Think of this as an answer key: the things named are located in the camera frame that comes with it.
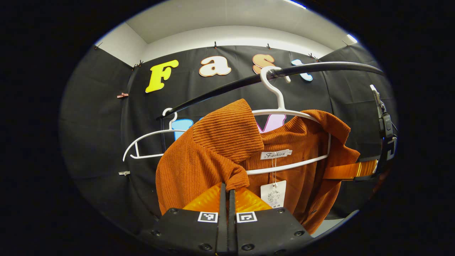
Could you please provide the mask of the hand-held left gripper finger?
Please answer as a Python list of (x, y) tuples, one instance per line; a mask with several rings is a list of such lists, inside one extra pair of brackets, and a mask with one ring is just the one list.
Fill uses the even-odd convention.
[(169, 208), (139, 239), (158, 256), (218, 256), (228, 249), (227, 234), (226, 190), (219, 183), (185, 208)]
[(236, 212), (239, 198), (229, 192), (227, 244), (233, 256), (290, 256), (312, 243), (314, 238), (286, 208)]

